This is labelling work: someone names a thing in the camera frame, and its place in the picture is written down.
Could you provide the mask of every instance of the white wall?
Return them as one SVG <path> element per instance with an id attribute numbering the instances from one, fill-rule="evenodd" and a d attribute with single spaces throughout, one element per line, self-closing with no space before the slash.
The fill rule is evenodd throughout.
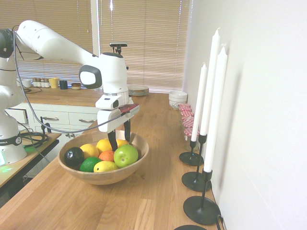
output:
<path id="1" fill-rule="evenodd" d="M 209 63 L 218 27 L 227 43 L 212 178 L 227 229 L 303 229 L 307 2 L 191 1 L 183 90 L 194 109 L 202 62 Z"/>

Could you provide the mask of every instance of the wooden countertop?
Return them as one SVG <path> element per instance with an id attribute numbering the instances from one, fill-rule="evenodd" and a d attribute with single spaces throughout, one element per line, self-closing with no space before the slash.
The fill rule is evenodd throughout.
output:
<path id="1" fill-rule="evenodd" d="M 60 133 L 47 133 L 49 140 L 47 140 L 42 146 L 38 147 L 38 151 L 43 151 L 54 140 L 61 136 Z M 31 141 L 23 139 L 23 145 L 29 145 Z M 0 187 L 7 183 L 14 175 L 16 175 L 22 168 L 24 168 L 31 160 L 33 160 L 39 153 L 34 148 L 27 148 L 27 156 L 21 161 L 13 164 L 6 164 L 0 166 Z"/>
<path id="2" fill-rule="evenodd" d="M 96 101 L 103 95 L 102 90 L 61 90 L 60 88 L 31 88 L 27 97 L 31 103 L 39 104 L 61 104 L 95 107 Z"/>
<path id="3" fill-rule="evenodd" d="M 174 230 L 198 225 L 183 211 L 184 201 L 201 196 L 186 188 L 181 177 L 196 170 L 179 160 L 184 152 L 178 111 L 167 94 L 133 97 L 140 111 L 131 131 L 150 146 L 147 161 L 127 179 L 91 185 L 65 172 L 58 160 L 0 209 L 0 229 L 6 230 Z M 214 200 L 211 191 L 206 197 Z M 202 226 L 216 230 L 215 225 Z"/>

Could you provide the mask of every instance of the wooden bowl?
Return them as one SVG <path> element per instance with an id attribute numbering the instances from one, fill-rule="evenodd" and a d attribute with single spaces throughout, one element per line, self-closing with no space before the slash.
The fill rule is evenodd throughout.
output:
<path id="1" fill-rule="evenodd" d="M 93 144 L 94 146 L 96 146 L 97 142 L 104 138 L 107 138 L 107 133 L 96 131 L 93 133 L 82 134 L 70 140 L 62 147 L 62 149 L 58 153 L 58 160 L 60 165 L 72 176 L 84 182 L 98 185 L 113 184 L 122 181 L 131 174 L 133 174 L 145 162 L 145 159 L 148 156 L 149 146 L 147 141 L 141 136 L 135 133 L 131 133 L 130 144 L 132 144 L 139 152 L 138 161 L 133 163 L 132 165 L 109 172 L 81 172 L 78 170 L 71 169 L 65 164 L 64 153 L 68 149 L 72 147 L 80 147 L 84 144 Z M 121 130 L 116 131 L 116 138 L 125 139 L 125 132 Z"/>

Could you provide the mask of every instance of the white bowl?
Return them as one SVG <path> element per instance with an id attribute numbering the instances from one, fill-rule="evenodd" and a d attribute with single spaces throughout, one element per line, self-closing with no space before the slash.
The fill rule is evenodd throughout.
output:
<path id="1" fill-rule="evenodd" d="M 179 109 L 179 105 L 185 103 L 185 102 L 173 102 L 173 101 L 169 101 L 169 105 L 173 108 L 173 109 Z"/>
<path id="2" fill-rule="evenodd" d="M 173 102 L 186 102 L 187 101 L 186 98 L 172 98 L 172 97 L 169 97 L 169 100 Z"/>
<path id="3" fill-rule="evenodd" d="M 169 92 L 169 96 L 172 98 L 187 98 L 188 94 L 179 90 L 173 90 Z"/>

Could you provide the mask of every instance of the white candle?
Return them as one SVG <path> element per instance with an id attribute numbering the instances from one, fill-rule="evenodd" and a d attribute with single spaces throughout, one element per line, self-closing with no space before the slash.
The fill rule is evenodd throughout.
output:
<path id="1" fill-rule="evenodd" d="M 204 160 L 203 170 L 207 173 L 212 171 L 213 155 L 216 142 L 216 133 L 220 115 L 220 108 L 222 103 L 222 95 L 224 88 L 224 79 L 227 63 L 227 54 L 223 47 L 217 58 L 216 75 L 213 90 L 212 107 L 209 122 L 209 131 L 207 137 L 206 156 Z"/>
<path id="2" fill-rule="evenodd" d="M 202 118 L 201 118 L 200 134 L 202 136 L 206 136 L 208 133 L 208 124 L 209 124 L 209 119 L 210 119 L 209 115 L 210 115 L 211 102 L 212 102 L 213 83 L 214 83 L 214 77 L 215 77 L 216 60 L 217 60 L 217 54 L 219 50 L 219 44 L 220 44 L 220 36 L 219 36 L 218 29 L 217 29 L 215 31 L 214 36 L 212 37 L 212 44 L 211 44 L 206 93 L 205 93 L 205 100 L 203 103 Z"/>
<path id="3" fill-rule="evenodd" d="M 206 77 L 207 77 L 207 67 L 205 64 L 203 64 L 201 68 L 200 83 L 198 86 L 198 94 L 197 94 L 197 100 L 196 100 L 196 108 L 195 108 L 195 114 L 194 114 L 194 123 L 193 123 L 191 141 L 196 141 L 197 139 L 198 125 L 200 123 L 200 117 L 201 117 L 201 104 L 203 100 L 203 94 L 205 92 Z"/>

